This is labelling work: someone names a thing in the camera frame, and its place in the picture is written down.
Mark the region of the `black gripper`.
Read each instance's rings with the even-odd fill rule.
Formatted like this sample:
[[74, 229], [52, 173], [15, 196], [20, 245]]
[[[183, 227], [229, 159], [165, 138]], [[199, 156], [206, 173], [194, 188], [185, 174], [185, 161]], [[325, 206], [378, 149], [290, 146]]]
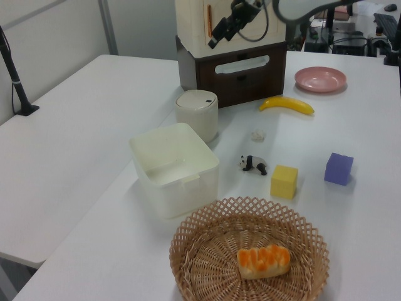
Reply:
[[262, 1], [234, 0], [231, 3], [231, 16], [233, 19], [222, 18], [212, 31], [208, 46], [214, 49], [221, 39], [230, 41], [241, 29], [241, 24], [250, 23], [260, 12]]

